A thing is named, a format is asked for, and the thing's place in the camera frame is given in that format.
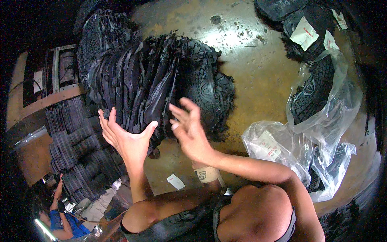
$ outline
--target concrete floor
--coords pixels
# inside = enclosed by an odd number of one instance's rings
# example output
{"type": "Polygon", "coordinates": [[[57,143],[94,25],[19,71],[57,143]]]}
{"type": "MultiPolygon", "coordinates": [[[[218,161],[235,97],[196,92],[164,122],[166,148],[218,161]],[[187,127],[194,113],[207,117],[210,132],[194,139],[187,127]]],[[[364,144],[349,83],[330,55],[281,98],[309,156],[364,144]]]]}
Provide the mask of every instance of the concrete floor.
{"type": "MultiPolygon", "coordinates": [[[[178,29],[177,35],[199,39],[222,51],[219,59],[223,63],[221,71],[234,77],[236,98],[235,109],[227,120],[229,130],[226,141],[213,143],[215,149],[246,154],[240,136],[251,123],[260,120],[287,123],[285,105],[291,86],[298,80],[301,65],[286,58],[280,32],[257,17],[252,1],[157,1],[139,6],[132,20],[140,24],[144,36],[178,29]],[[219,24],[210,21],[214,15],[220,16],[219,24]]],[[[347,32],[336,31],[335,38],[350,65],[349,76],[361,86],[347,32]]],[[[378,166],[372,166],[374,163],[370,162],[376,151],[375,134],[370,128],[369,135],[364,136],[364,109],[362,105],[355,121],[342,137],[342,142],[356,145],[358,155],[352,156],[335,197],[315,204],[318,215],[348,203],[372,181],[372,172],[377,172],[378,166]]],[[[165,140],[159,149],[159,160],[147,158],[145,162],[146,174],[155,195],[176,190],[166,181],[171,174],[184,182],[185,189],[201,186],[190,160],[181,152],[176,141],[165,140]]],[[[228,173],[222,172],[222,177],[228,185],[246,183],[244,179],[228,173]]]]}

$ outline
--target paper label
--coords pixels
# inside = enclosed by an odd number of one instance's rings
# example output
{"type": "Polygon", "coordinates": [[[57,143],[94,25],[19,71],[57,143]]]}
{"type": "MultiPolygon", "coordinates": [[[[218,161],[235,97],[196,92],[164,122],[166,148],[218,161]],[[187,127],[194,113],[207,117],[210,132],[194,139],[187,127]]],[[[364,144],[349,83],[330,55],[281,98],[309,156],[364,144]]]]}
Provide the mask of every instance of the paper label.
{"type": "Polygon", "coordinates": [[[335,19],[337,20],[337,23],[340,25],[340,27],[342,29],[347,29],[348,25],[345,22],[343,13],[340,12],[340,15],[338,15],[334,9],[332,9],[332,13],[333,13],[333,16],[335,17],[335,19]]]}
{"type": "Polygon", "coordinates": [[[305,17],[302,17],[290,39],[294,43],[301,45],[302,49],[306,51],[318,37],[319,35],[312,25],[308,23],[305,17]]]}
{"type": "Polygon", "coordinates": [[[177,190],[185,187],[184,183],[175,174],[170,175],[167,181],[172,184],[177,190]]]}
{"type": "Polygon", "coordinates": [[[281,154],[278,143],[269,131],[265,130],[257,141],[265,155],[273,161],[281,154]]]}
{"type": "Polygon", "coordinates": [[[325,46],[326,50],[339,50],[340,49],[335,42],[335,38],[333,38],[332,34],[327,30],[325,32],[324,46],[325,46]]]}
{"type": "Polygon", "coordinates": [[[34,82],[34,93],[37,93],[40,91],[40,89],[43,89],[43,75],[41,70],[34,73],[34,80],[39,84],[38,86],[36,82],[34,82]]]}

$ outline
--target plastic bag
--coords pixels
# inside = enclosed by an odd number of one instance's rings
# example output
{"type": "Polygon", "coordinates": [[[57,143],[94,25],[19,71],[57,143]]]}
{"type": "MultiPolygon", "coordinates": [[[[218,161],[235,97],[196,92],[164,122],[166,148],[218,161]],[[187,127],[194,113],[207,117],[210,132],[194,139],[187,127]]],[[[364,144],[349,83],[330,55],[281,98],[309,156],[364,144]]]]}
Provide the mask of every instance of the plastic bag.
{"type": "MultiPolygon", "coordinates": [[[[331,55],[335,73],[332,89],[323,109],[295,125],[290,105],[291,97],[297,92],[296,87],[292,87],[292,93],[286,105],[289,128],[296,134],[303,133],[319,146],[321,162],[324,167],[328,167],[332,163],[340,137],[354,120],[363,98],[360,87],[347,76],[348,64],[340,51],[326,50],[315,62],[327,55],[331,55]]],[[[302,76],[300,83],[304,83],[307,78],[303,73],[302,76]]]]}
{"type": "Polygon", "coordinates": [[[324,202],[333,198],[347,172],[352,154],[356,155],[354,144],[340,143],[334,153],[332,163],[325,167],[319,148],[315,148],[315,154],[310,165],[321,178],[325,190],[309,193],[314,203],[324,202]]]}
{"type": "Polygon", "coordinates": [[[280,122],[259,121],[245,130],[242,140],[251,158],[286,165],[305,187],[309,186],[308,170],[314,149],[312,142],[303,134],[294,134],[280,122]]]}

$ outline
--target person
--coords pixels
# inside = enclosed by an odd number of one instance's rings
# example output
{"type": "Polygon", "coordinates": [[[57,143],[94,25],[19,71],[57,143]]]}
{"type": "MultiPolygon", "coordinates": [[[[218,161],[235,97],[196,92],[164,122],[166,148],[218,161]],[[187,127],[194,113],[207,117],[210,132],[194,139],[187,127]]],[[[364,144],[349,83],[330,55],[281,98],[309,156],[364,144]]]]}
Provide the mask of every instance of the person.
{"type": "Polygon", "coordinates": [[[43,222],[52,235],[60,240],[78,241],[83,240],[89,236],[90,232],[95,227],[93,221],[98,222],[103,216],[113,196],[120,188],[121,179],[115,181],[111,188],[106,190],[96,201],[90,203],[88,199],[84,199],[79,205],[86,205],[86,209],[81,211],[80,215],[86,222],[81,223],[76,217],[70,213],[65,213],[65,205],[60,200],[63,190],[63,174],[60,174],[58,186],[54,193],[54,201],[50,206],[50,212],[47,214],[43,209],[38,209],[37,214],[34,215],[43,222]]]}
{"type": "Polygon", "coordinates": [[[149,139],[158,123],[131,134],[106,120],[99,110],[103,137],[122,156],[130,179],[133,206],[121,221],[128,241],[325,241],[312,200],[297,175],[271,161],[223,154],[212,148],[200,124],[200,108],[182,98],[172,131],[203,187],[153,196],[144,173],[149,139]],[[219,169],[263,185],[247,185],[231,196],[219,195],[219,169]]]}

